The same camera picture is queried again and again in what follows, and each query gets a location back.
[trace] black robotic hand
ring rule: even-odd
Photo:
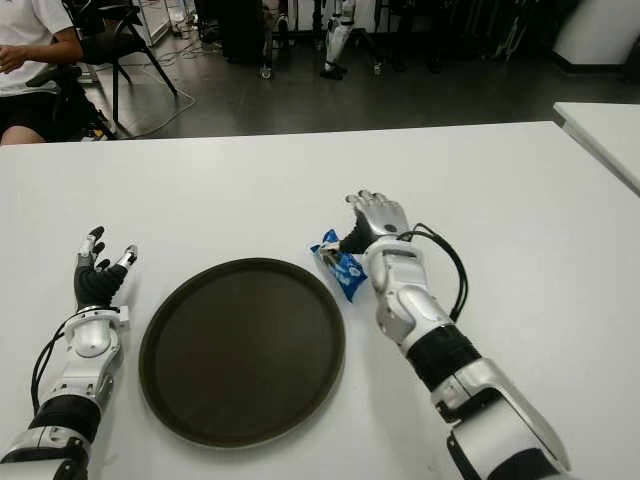
[[[138,248],[131,245],[116,264],[109,266],[111,262],[105,259],[95,265],[98,255],[105,247],[102,242],[96,244],[103,233],[104,227],[92,230],[78,253],[73,280],[78,311],[87,307],[109,307],[129,268],[138,259]]]
[[[380,237],[397,236],[409,230],[407,217],[400,204],[388,200],[381,193],[360,190],[357,195],[348,195],[346,200],[355,211],[356,226],[340,242],[342,252],[364,253]]]

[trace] person's hand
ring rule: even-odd
[[[27,61],[27,47],[0,45],[0,73],[11,73]]]
[[[115,265],[109,266],[111,262],[105,259],[96,266],[96,258],[105,247],[104,243],[96,244],[96,242],[100,240],[103,233],[103,227],[92,230],[78,253],[73,280],[78,311],[87,307],[111,306],[111,299],[118,293],[131,265],[138,259],[138,248],[131,245]]]
[[[407,217],[400,204],[388,200],[381,193],[360,190],[357,195],[347,196],[347,203],[356,214],[356,226],[340,242],[343,252],[364,253],[380,237],[397,236],[409,230]]]

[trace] gray floor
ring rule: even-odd
[[[157,53],[179,51],[192,41],[167,37]],[[364,46],[349,45],[342,63],[350,69],[345,80],[322,79],[321,54],[310,45],[297,45],[276,59],[274,78],[265,81],[255,66],[230,65],[220,52],[177,57],[166,71],[196,103],[143,138],[553,120],[557,101],[640,103],[640,87],[621,83],[616,75],[568,75],[546,59],[514,59],[509,64],[450,61],[440,75],[433,75],[416,57],[409,59],[408,72],[386,66],[376,77]],[[149,77],[153,68],[127,70],[134,74],[134,85],[123,80],[119,89],[121,121],[129,130],[123,137],[149,132],[192,103],[184,96],[174,100]],[[100,75],[103,91],[90,90],[89,95],[108,113],[111,74]]]

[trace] blue snack package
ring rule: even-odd
[[[322,243],[311,247],[311,251],[322,260],[331,275],[338,280],[347,300],[353,302],[353,296],[360,284],[367,279],[367,275],[364,273],[362,265],[350,253],[342,253],[325,248],[339,241],[340,239],[335,230],[331,229],[325,233]]]

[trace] wheel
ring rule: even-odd
[[[271,77],[273,76],[273,70],[271,67],[262,67],[260,69],[260,76],[262,77],[263,80],[271,80]]]

